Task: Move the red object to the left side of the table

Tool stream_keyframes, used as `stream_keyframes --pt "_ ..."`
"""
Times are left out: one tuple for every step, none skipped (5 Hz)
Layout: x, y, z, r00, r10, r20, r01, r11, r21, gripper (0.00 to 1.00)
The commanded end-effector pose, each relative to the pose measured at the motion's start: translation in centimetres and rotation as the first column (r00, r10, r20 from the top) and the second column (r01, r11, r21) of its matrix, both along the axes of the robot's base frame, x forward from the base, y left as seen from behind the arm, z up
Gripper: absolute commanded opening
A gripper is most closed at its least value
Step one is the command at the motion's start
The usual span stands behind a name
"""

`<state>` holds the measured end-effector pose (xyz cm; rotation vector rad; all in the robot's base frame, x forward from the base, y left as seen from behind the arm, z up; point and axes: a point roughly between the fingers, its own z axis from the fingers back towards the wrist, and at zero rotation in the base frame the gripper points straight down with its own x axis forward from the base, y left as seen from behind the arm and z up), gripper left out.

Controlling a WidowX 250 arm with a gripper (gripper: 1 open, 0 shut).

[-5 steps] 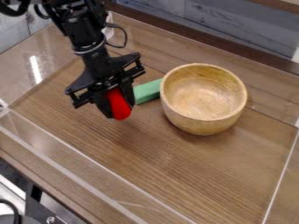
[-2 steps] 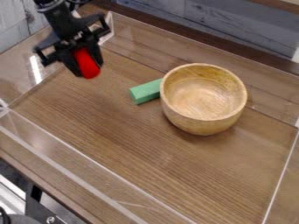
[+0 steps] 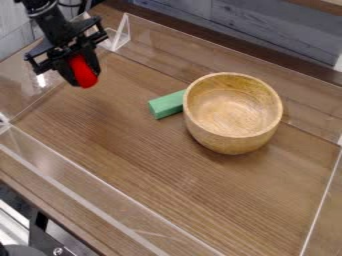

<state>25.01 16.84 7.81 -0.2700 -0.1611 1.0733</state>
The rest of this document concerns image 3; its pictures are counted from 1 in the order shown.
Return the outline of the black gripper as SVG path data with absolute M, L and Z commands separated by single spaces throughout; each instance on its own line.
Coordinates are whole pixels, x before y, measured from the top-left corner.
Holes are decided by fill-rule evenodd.
M 86 57 L 94 73 L 101 73 L 95 49 L 99 39 L 106 37 L 102 18 L 93 16 L 69 21 L 59 9 L 33 10 L 29 17 L 38 23 L 45 37 L 26 53 L 25 60 L 33 65 L 37 74 L 57 70 L 65 80 L 74 87 L 79 87 L 69 61 L 81 54 Z

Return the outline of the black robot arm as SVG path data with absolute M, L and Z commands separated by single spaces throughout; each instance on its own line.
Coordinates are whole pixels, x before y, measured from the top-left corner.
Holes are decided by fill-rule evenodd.
M 95 49 L 109 39 L 102 18 L 70 21 L 58 7 L 59 0 L 14 1 L 23 4 L 43 32 L 42 42 L 25 55 L 35 74 L 54 70 L 74 87 L 91 88 L 102 72 Z

